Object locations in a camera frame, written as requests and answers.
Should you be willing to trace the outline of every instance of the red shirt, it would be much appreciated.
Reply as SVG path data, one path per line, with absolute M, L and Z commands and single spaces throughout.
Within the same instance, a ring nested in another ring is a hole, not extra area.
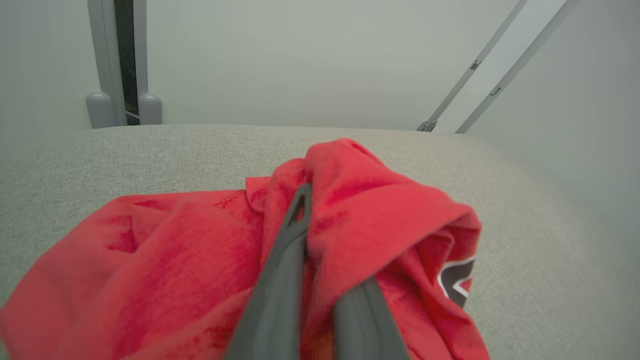
M 3 310 L 22 359 L 221 359 L 300 184 L 313 184 L 301 358 L 333 356 L 333 303 L 375 275 L 415 359 L 488 359 L 467 296 L 472 208 L 347 139 L 245 190 L 117 198 L 21 280 Z

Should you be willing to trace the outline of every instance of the fabric fold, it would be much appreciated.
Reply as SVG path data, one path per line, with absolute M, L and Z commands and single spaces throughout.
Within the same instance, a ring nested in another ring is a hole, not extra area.
M 375 276 L 416 359 L 488 359 L 462 310 L 473 209 L 389 170 L 360 144 L 312 146 L 245 190 L 133 195 L 45 253 L 7 302 L 13 359 L 221 359 L 289 203 L 313 184 L 304 359 L 331 358 L 331 309 Z

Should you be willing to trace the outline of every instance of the white backdrop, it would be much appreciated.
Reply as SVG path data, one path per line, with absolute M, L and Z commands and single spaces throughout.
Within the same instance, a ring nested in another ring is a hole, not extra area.
M 86 0 L 0 1 L 0 163 L 91 129 L 84 98 L 99 91 Z
M 640 2 L 582 0 L 467 134 L 565 186 L 640 252 Z
M 147 1 L 163 123 L 415 130 L 516 0 Z

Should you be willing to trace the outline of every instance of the fabric seat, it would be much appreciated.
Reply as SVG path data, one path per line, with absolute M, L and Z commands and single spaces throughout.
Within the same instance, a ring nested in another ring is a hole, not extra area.
M 633 264 L 554 185 L 467 135 L 165 125 L 90 130 L 44 143 L 0 174 L 0 300 L 38 256 L 115 197 L 244 188 L 246 177 L 268 175 L 310 145 L 340 137 L 476 209 L 484 228 L 465 309 L 494 359 L 640 353 Z

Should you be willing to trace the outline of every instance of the red fabric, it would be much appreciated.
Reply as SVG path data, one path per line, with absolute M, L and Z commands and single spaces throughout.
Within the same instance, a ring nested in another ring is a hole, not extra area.
M 351 140 L 320 143 L 246 190 L 133 195 L 83 220 L 6 303 L 14 360 L 221 359 L 299 185 L 313 184 L 303 359 L 332 358 L 331 308 L 376 275 L 414 359 L 488 359 L 437 277 L 475 254 L 467 205 Z

